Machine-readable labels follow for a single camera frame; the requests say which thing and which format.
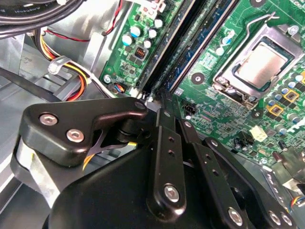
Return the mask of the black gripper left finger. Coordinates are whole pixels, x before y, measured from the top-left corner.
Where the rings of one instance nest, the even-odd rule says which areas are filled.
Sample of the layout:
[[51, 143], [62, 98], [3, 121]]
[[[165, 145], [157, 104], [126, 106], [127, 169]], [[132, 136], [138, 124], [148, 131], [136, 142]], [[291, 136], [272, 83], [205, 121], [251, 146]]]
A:
[[146, 204], [157, 219], [186, 209], [181, 137], [167, 92], [156, 112], [132, 97], [34, 104], [21, 118], [11, 167], [52, 209], [71, 183], [133, 153], [151, 154]]

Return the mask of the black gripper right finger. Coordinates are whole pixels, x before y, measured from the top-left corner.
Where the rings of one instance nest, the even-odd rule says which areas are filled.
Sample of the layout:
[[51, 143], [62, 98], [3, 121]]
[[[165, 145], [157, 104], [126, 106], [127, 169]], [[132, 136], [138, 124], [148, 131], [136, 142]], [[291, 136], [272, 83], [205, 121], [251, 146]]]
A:
[[183, 150], [202, 185], [215, 229], [295, 229], [297, 224], [271, 194], [212, 137], [201, 140], [180, 120]]

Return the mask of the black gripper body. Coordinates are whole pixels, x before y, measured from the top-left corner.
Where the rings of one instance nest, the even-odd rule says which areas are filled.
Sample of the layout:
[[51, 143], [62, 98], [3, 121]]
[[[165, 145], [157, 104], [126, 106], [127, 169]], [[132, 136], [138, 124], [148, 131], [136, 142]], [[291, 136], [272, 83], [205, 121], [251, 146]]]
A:
[[220, 229], [195, 169], [184, 167], [187, 206], [174, 222], [159, 221], [146, 197], [151, 154], [136, 150], [68, 185], [57, 197], [46, 229]]

